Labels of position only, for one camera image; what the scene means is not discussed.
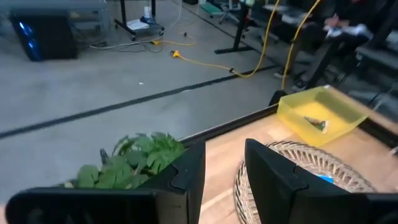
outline concrete floor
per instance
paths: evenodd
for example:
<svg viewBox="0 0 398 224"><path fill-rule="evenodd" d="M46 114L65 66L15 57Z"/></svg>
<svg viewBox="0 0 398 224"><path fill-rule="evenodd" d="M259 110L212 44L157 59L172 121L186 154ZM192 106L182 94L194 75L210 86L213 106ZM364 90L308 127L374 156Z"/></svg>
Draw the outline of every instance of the concrete floor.
<svg viewBox="0 0 398 224"><path fill-rule="evenodd" d="M146 2L129 2L127 18L134 18L135 9L139 10L135 15L141 16L144 5ZM157 20L168 28L176 19L177 10L176 4L159 1ZM210 19L202 11L200 15ZM214 54L215 49L231 47L233 38L184 9L179 24L192 20L192 25L179 30L196 38L197 44L165 44L159 54L86 50L78 60L33 63L26 59L12 34L0 39L0 133L231 75L228 71L174 59L169 55L171 50L240 72L255 67L259 59L255 51ZM221 28L230 34L236 30L228 23ZM127 42L128 38L118 30L110 39ZM190 41L176 29L166 32L165 39ZM260 48L255 41L252 44ZM272 51L274 56L281 54ZM272 63L265 60L263 66L268 65ZM83 164L99 165L99 149L109 152L127 134L162 131L183 138L264 108L279 89L280 80L272 76L274 71L0 139L0 203L18 190L72 178Z"/></svg>

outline yellow plastic tray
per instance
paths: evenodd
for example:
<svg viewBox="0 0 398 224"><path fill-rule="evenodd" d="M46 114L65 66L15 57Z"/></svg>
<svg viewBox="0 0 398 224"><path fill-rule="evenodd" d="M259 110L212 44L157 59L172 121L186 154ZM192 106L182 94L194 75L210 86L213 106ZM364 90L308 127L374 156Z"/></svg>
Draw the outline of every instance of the yellow plastic tray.
<svg viewBox="0 0 398 224"><path fill-rule="evenodd" d="M277 116L313 146L321 146L348 133L367 117L324 87L282 97ZM327 121L326 131L323 133L314 127L304 116Z"/></svg>

